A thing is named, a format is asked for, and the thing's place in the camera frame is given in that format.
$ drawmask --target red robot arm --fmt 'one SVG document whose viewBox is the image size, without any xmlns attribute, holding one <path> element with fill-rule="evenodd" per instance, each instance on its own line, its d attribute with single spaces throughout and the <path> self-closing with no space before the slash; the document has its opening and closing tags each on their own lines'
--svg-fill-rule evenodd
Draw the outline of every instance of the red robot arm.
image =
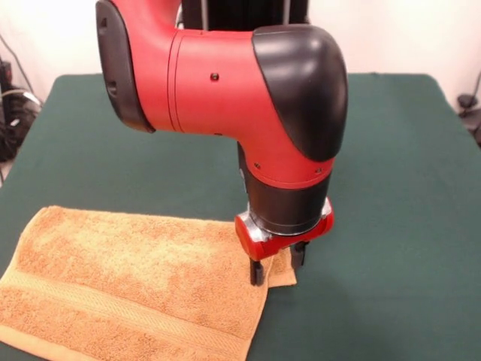
<svg viewBox="0 0 481 361">
<path fill-rule="evenodd" d="M 271 235 L 264 253 L 242 241 L 251 259 L 330 228 L 322 209 L 347 109 L 346 69 L 334 39 L 310 25 L 176 29 L 179 5 L 98 1 L 102 70 L 117 116 L 146 132 L 238 142 L 249 218 Z"/>
</svg>

